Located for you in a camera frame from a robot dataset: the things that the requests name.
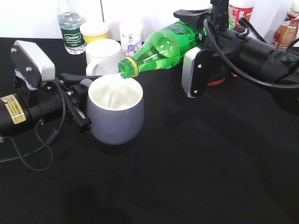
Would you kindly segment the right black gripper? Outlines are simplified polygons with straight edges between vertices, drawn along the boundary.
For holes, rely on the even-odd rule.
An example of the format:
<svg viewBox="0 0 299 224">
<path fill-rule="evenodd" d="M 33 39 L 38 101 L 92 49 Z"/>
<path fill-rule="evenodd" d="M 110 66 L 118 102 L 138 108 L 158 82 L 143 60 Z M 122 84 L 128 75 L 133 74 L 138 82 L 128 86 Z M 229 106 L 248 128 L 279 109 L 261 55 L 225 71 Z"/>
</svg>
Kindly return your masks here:
<svg viewBox="0 0 299 224">
<path fill-rule="evenodd" d="M 243 76 L 235 63 L 237 51 L 246 40 L 240 33 L 229 29 L 229 6 L 227 0 L 212 0 L 211 7 L 203 10 L 178 10 L 174 17 L 193 28 L 202 28 L 206 37 L 202 47 L 211 51 L 212 74 L 209 81 L 231 76 Z"/>
</svg>

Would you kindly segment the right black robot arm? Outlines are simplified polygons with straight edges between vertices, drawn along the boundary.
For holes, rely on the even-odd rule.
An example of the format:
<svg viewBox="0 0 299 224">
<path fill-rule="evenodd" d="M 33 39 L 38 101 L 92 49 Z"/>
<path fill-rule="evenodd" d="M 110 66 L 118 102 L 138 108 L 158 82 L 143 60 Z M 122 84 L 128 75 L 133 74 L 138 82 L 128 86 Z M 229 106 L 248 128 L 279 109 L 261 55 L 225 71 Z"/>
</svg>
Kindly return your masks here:
<svg viewBox="0 0 299 224">
<path fill-rule="evenodd" d="M 229 28 L 229 4 L 211 1 L 204 10 L 178 10 L 174 16 L 195 29 L 203 28 L 202 45 L 187 51 L 183 60 L 181 85 L 187 97 L 197 98 L 216 76 L 237 75 L 271 93 L 281 108 L 299 112 L 299 57 L 290 49 L 267 44 L 256 35 Z"/>
</svg>

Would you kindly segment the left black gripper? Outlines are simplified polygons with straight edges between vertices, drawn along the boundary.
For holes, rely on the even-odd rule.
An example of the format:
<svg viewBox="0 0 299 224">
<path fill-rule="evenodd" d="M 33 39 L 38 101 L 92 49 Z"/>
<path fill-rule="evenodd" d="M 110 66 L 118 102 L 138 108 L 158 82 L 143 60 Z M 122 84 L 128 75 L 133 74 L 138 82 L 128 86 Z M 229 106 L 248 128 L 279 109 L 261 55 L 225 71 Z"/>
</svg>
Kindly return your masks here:
<svg viewBox="0 0 299 224">
<path fill-rule="evenodd" d="M 52 120 L 58 115 L 79 132 L 90 129 L 91 120 L 81 111 L 81 87 L 84 79 L 96 80 L 101 76 L 79 76 L 62 73 L 59 78 L 43 83 L 31 91 L 23 81 L 23 111 L 26 121 Z"/>
</svg>

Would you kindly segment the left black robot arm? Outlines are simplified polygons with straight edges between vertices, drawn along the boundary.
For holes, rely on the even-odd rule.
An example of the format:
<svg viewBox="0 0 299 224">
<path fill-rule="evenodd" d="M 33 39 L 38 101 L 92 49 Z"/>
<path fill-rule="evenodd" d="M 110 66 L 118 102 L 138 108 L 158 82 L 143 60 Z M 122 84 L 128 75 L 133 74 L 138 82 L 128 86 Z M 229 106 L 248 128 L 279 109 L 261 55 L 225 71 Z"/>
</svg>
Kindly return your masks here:
<svg viewBox="0 0 299 224">
<path fill-rule="evenodd" d="M 82 81 L 97 78 L 62 73 L 32 91 L 23 80 L 15 77 L 15 93 L 0 98 L 0 134 L 21 134 L 38 121 L 47 122 L 59 117 L 79 132 L 87 131 L 91 125 L 91 120 L 84 114 L 88 87 Z"/>
</svg>

